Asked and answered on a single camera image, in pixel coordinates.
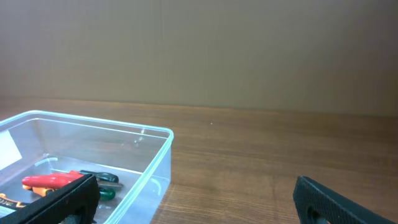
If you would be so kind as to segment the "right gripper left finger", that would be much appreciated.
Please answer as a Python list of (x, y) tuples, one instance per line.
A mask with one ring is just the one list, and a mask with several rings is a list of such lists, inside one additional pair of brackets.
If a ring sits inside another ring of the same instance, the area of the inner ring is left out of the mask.
[(100, 200), (96, 177), (88, 174), (1, 218), (1, 223), (92, 224)]

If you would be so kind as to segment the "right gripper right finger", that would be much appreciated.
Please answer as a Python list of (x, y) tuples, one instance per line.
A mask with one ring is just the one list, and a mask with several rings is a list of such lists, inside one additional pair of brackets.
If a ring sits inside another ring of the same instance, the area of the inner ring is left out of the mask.
[(301, 224), (394, 224), (306, 176), (297, 178), (293, 200)]

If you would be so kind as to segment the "green handled screwdriver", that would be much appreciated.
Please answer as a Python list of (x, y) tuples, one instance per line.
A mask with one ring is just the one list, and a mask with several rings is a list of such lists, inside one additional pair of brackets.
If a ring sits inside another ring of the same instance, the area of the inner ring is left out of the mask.
[(116, 192), (114, 189), (100, 188), (99, 193), (100, 193), (100, 200), (102, 201), (113, 200), (116, 196)]

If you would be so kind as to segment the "red handled cutting pliers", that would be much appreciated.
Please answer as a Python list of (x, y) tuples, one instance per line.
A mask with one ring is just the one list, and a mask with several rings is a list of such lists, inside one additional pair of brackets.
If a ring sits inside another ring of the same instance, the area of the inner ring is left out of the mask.
[[(83, 177), (80, 174), (65, 174), (65, 173), (52, 173), (47, 175), (32, 175), (22, 179), (22, 184), (29, 187), (44, 187), (51, 189), (60, 189), (63, 186), (72, 183), (73, 181)], [(119, 189), (123, 188), (124, 185), (121, 183), (108, 182), (97, 179), (97, 183), (102, 188)]]

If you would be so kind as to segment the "red black screwdriver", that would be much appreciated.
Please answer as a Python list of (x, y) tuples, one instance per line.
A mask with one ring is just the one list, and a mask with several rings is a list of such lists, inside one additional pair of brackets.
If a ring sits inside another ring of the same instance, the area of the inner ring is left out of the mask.
[(58, 173), (65, 173), (65, 174), (80, 174), (80, 175), (92, 174), (99, 180), (114, 182), (114, 183), (119, 182), (119, 177), (114, 174), (111, 174), (109, 172), (93, 172), (93, 171), (89, 171), (89, 170), (71, 170), (71, 171), (67, 172), (67, 171), (58, 170), (58, 169), (51, 169), (51, 171), (58, 172)]

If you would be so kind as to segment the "orange black needle-nose pliers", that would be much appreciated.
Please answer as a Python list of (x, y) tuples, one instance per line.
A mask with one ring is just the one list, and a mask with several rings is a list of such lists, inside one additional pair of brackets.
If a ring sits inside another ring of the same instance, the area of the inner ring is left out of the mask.
[[(22, 188), (24, 190), (31, 191), (41, 197), (45, 197), (55, 192), (55, 189), (44, 188), (44, 187), (29, 187), (27, 185), (23, 185)], [(9, 208), (11, 210), (20, 210), (26, 206), (28, 206), (28, 202), (22, 202), (18, 200), (10, 199), (6, 196), (6, 194), (1, 193), (1, 206), (5, 208)]]

